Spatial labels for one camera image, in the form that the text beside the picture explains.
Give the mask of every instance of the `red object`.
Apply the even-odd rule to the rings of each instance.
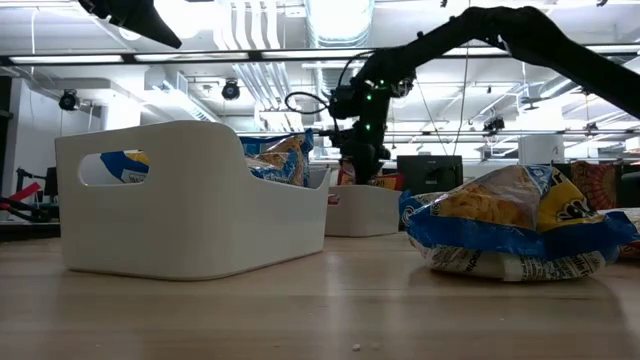
[[[329,205],[337,206],[340,205],[340,195],[337,194],[329,194]]]
[[[616,168],[611,164],[571,164],[571,182],[584,194],[594,210],[617,208]]]
[[[29,196],[35,194],[38,192],[38,190],[40,190],[40,184],[38,183],[33,183],[29,186],[27,186],[26,188],[18,191],[17,193],[9,196],[9,199],[14,200],[14,201],[22,201],[26,198],[28,198]],[[9,208],[9,204],[0,204],[0,210],[6,210]]]

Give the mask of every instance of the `black cable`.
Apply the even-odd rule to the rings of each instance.
[[[351,57],[349,60],[347,60],[347,63],[344,65],[344,67],[342,68],[342,72],[340,73],[340,78],[338,78],[338,84],[337,86],[340,86],[340,84],[342,84],[342,78],[344,78],[344,74],[347,72],[347,69],[349,68],[349,65],[356,59],[360,58],[363,55],[366,54],[371,54],[375,52],[375,50],[367,50],[367,51],[363,51],[359,54],[354,55],[353,57]],[[296,95],[302,95],[302,96],[306,96],[306,97],[310,97],[314,100],[316,100],[317,102],[319,102],[320,104],[323,105],[322,108],[317,109],[317,110],[313,110],[313,111],[302,111],[299,109],[295,109],[293,108],[290,104],[289,104],[289,99],[291,99],[291,97],[296,96]],[[331,98],[329,99],[329,103],[327,103],[326,101],[324,101],[321,97],[319,97],[316,94],[312,94],[310,92],[306,92],[306,91],[294,91],[289,93],[285,98],[284,98],[284,105],[291,111],[296,112],[298,114],[302,114],[302,115],[315,115],[318,113],[321,113],[327,109],[329,109],[329,104],[331,104],[333,100],[333,95],[331,95]],[[340,128],[338,127],[338,120],[336,120],[336,118],[333,118],[333,126],[335,128],[335,131],[339,131]]]
[[[20,201],[11,200],[5,197],[0,197],[0,204],[9,205],[6,209],[0,209],[0,211],[8,211],[10,214],[15,215],[23,220],[27,220],[33,223],[47,223],[51,221],[51,217],[45,211],[34,208]],[[20,211],[30,211],[34,215],[25,215]]]
[[[294,109],[291,105],[289,105],[289,99],[291,99],[293,96],[296,95],[303,95],[306,97],[310,97],[314,100],[316,100],[317,102],[319,102],[320,104],[323,105],[322,108],[317,109],[317,110],[313,110],[313,111],[302,111],[302,110],[298,110],[298,109]],[[306,91],[294,91],[289,93],[289,95],[287,95],[284,98],[284,105],[291,111],[293,112],[297,112],[298,114],[303,114],[303,115],[313,115],[313,114],[317,114],[320,112],[323,112],[324,110],[329,108],[329,104],[327,104],[326,101],[324,101],[320,96],[316,95],[316,94],[312,94],[310,92],[306,92]]]
[[[469,71],[469,47],[467,46],[467,55],[464,61],[464,79],[462,84],[462,104],[460,104],[460,126],[458,126],[458,133],[456,134],[456,143],[453,145],[453,156],[456,156],[456,150],[458,150],[458,140],[460,140],[460,131],[462,131],[462,124],[464,123],[464,102],[467,99],[467,75]]]
[[[342,68],[342,72],[340,73],[340,77],[338,78],[338,85],[340,86],[340,84],[342,84],[342,78],[344,77],[344,74],[347,72],[347,69],[349,68],[349,65],[354,61],[359,59],[360,57],[362,57],[363,55],[367,55],[367,54],[373,54],[374,52],[376,52],[376,50],[367,50],[367,51],[363,51],[359,54],[355,54],[352,58],[350,58],[349,60],[347,60],[347,63],[344,65],[344,67]]]

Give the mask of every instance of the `security camera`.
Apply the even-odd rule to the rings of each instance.
[[[504,119],[502,116],[496,116],[484,122],[482,131],[498,131],[504,129]]]
[[[76,95],[78,92],[73,89],[67,89],[64,91],[64,95],[60,97],[58,106],[60,109],[66,111],[76,111],[80,108],[80,99]]]
[[[238,80],[227,79],[227,83],[222,88],[222,97],[225,100],[236,100],[240,97],[240,88],[238,87]]]

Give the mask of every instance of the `wooden table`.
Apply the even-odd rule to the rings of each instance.
[[[195,283],[69,272],[58,241],[1,244],[0,359],[640,357],[640,262],[505,284],[432,273],[405,236]]]

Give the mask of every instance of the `blue chip bag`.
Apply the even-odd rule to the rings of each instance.
[[[240,137],[240,141],[254,176],[308,187],[312,130],[275,138]],[[149,172],[149,159],[144,152],[109,152],[101,154],[100,159],[111,175],[124,183],[142,182]]]
[[[291,174],[290,182],[288,183],[304,187],[309,186],[309,153],[313,150],[313,130],[308,129],[304,133],[272,138],[240,137],[240,142],[242,142],[245,155],[249,157],[272,153],[288,154],[289,163],[295,163],[293,174]],[[257,168],[252,170],[252,173],[259,178],[265,178],[263,169]]]
[[[615,261],[619,245],[640,238],[623,213],[597,214],[548,166],[505,167],[415,209],[420,203],[401,197],[407,232],[429,267],[441,271],[569,279]]]

